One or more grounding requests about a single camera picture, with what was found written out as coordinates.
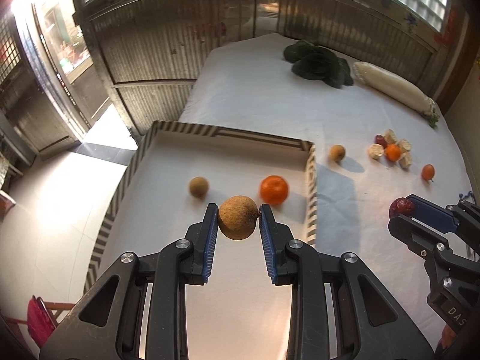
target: wall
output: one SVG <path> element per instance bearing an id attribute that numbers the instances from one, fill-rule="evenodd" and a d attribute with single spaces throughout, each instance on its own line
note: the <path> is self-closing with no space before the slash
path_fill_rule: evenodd
<path id="1" fill-rule="evenodd" d="M 477 63 L 445 118 L 465 160 L 472 191 L 480 199 L 480 67 Z"/>

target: tangerine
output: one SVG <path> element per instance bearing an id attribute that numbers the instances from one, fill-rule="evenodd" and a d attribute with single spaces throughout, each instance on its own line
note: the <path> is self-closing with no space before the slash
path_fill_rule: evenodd
<path id="1" fill-rule="evenodd" d="M 391 143 L 385 149 L 385 157 L 388 158 L 389 161 L 395 162 L 400 159 L 402 156 L 402 151 L 400 150 L 398 145 Z"/>
<path id="2" fill-rule="evenodd" d="M 289 195 L 289 185 L 283 177 L 271 175 L 260 183 L 259 194 L 265 203 L 282 204 Z"/>
<path id="3" fill-rule="evenodd" d="M 431 180 L 434 176 L 435 176 L 435 168 L 431 164 L 425 165 L 421 170 L 421 177 L 425 181 Z"/>

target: wooden chair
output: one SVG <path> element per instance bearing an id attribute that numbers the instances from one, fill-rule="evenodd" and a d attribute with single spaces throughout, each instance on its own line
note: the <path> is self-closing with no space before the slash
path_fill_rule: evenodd
<path id="1" fill-rule="evenodd" d="M 49 316 L 49 319 L 54 325 L 54 327 L 57 327 L 59 325 L 58 317 L 64 311 L 70 311 L 75 306 L 75 303 L 45 302 L 41 297 L 38 297 L 37 301 Z M 8 323 L 19 323 L 27 325 L 27 321 L 23 321 L 21 319 L 5 317 L 5 320 Z"/>
<path id="2" fill-rule="evenodd" d="M 21 334 L 19 325 L 27 325 L 28 326 L 28 333 L 32 336 L 32 339 L 36 342 L 38 347 L 42 347 L 44 342 L 48 339 L 50 334 L 53 332 L 53 330 L 59 325 L 58 323 L 58 318 L 59 316 L 64 312 L 64 311 L 70 311 L 74 306 L 75 303 L 61 303 L 61 302 L 45 302 L 42 298 L 35 298 L 33 297 L 31 302 L 32 304 L 36 304 L 35 310 L 39 310 L 41 314 L 44 315 L 43 320 L 44 322 L 35 324 L 34 321 L 38 321 L 38 318 L 33 318 L 31 323 L 29 324 L 28 321 L 23 321 L 20 319 L 16 318 L 9 318 L 9 317 L 4 317 L 5 321 L 8 323 L 10 328 L 15 332 L 16 335 L 18 333 Z M 49 324 L 45 323 L 45 318 L 51 322 L 50 327 L 48 326 Z M 40 330 L 40 335 L 38 333 L 37 328 L 33 328 L 34 330 L 30 330 L 32 326 L 42 326 Z"/>

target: metal screw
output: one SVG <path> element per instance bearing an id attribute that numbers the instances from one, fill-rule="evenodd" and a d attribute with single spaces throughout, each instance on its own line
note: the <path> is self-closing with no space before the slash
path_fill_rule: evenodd
<path id="1" fill-rule="evenodd" d="M 444 279 L 443 279 L 443 286 L 444 286 L 445 288 L 450 288 L 450 287 L 452 287 L 452 279 L 449 278 L 449 277 L 444 278 Z"/>
<path id="2" fill-rule="evenodd" d="M 128 251 L 120 256 L 120 261 L 122 263 L 131 263 L 135 258 L 135 255 L 131 252 Z"/>
<path id="3" fill-rule="evenodd" d="M 175 246 L 179 249 L 187 249 L 190 246 L 190 241 L 183 238 L 179 239 L 176 243 Z"/>
<path id="4" fill-rule="evenodd" d="M 303 246 L 303 242 L 299 239 L 291 239 L 289 241 L 289 247 L 292 249 L 300 249 Z"/>
<path id="5" fill-rule="evenodd" d="M 348 263 L 356 263 L 359 260 L 355 253 L 345 253 L 345 261 Z"/>

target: white floor tile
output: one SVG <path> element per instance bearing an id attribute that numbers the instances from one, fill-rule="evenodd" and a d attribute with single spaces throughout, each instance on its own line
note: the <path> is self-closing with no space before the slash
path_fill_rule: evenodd
<path id="1" fill-rule="evenodd" d="M 82 236 L 71 275 L 68 302 L 76 303 L 83 296 L 83 285 L 94 245 L 94 240 L 86 235 Z"/>
<path id="2" fill-rule="evenodd" d="M 30 348 L 30 351 L 32 351 L 32 354 L 36 358 L 38 358 L 38 356 L 40 355 L 40 348 L 37 346 L 37 344 L 35 344 L 35 341 L 28 334 L 27 325 L 19 325 L 19 327 L 23 337 L 25 338 L 25 341 L 27 342 L 28 347 Z"/>
<path id="3" fill-rule="evenodd" d="M 99 228 L 125 168 L 64 152 L 36 160 L 11 186 L 17 204 L 0 223 L 0 308 L 6 316 L 25 320 L 32 295 L 48 302 L 80 299 Z"/>
<path id="4" fill-rule="evenodd" d="M 51 277 L 45 276 L 40 269 L 35 267 L 32 295 L 41 297 L 45 302 L 68 302 L 68 293 L 65 296 L 50 282 Z"/>
<path id="5" fill-rule="evenodd" d="M 82 233 L 70 225 L 51 226 L 40 238 L 35 265 L 63 299 L 68 299 L 81 238 Z"/>
<path id="6" fill-rule="evenodd" d="M 113 104 L 106 109 L 93 128 L 87 133 L 83 142 L 137 150 L 137 144 L 130 136 L 128 128 L 126 128 Z"/>
<path id="7" fill-rule="evenodd" d="M 26 320 L 27 304 L 32 298 L 35 266 L 17 256 L 0 259 L 0 308 L 11 318 Z"/>

